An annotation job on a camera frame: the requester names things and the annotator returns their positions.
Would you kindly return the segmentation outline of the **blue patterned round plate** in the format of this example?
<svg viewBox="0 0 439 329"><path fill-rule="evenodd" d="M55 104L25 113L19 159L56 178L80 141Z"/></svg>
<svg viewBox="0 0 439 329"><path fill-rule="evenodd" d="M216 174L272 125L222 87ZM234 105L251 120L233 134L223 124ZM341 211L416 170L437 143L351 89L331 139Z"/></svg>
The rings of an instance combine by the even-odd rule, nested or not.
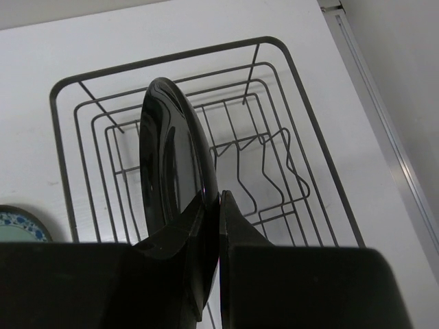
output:
<svg viewBox="0 0 439 329"><path fill-rule="evenodd" d="M52 242L48 229L32 213L1 205L1 242Z"/></svg>

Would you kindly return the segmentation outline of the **black round plate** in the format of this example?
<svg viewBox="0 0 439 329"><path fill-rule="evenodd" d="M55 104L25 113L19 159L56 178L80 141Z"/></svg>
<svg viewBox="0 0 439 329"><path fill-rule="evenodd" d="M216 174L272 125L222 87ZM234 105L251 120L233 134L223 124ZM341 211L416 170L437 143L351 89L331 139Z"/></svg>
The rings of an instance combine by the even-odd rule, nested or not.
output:
<svg viewBox="0 0 439 329"><path fill-rule="evenodd" d="M219 254L220 194L200 120L166 77L154 79L143 98L139 170L148 234L184 238L189 299L205 307Z"/></svg>

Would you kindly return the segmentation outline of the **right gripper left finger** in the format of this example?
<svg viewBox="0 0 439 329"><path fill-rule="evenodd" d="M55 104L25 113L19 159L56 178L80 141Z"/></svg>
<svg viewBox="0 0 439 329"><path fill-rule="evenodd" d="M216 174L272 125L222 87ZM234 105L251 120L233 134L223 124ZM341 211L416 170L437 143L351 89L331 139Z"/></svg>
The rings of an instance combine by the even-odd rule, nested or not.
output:
<svg viewBox="0 0 439 329"><path fill-rule="evenodd" d="M190 248L200 198L148 239L2 243L2 328L195 328L203 279Z"/></svg>

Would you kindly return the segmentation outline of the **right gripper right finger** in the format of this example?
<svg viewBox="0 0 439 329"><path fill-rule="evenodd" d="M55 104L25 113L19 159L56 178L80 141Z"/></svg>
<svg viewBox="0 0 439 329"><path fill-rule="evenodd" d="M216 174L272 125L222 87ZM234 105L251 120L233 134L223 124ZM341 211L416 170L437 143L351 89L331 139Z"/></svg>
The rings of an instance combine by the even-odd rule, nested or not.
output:
<svg viewBox="0 0 439 329"><path fill-rule="evenodd" d="M224 328L410 328L394 274L376 250L269 242L221 197L219 280Z"/></svg>

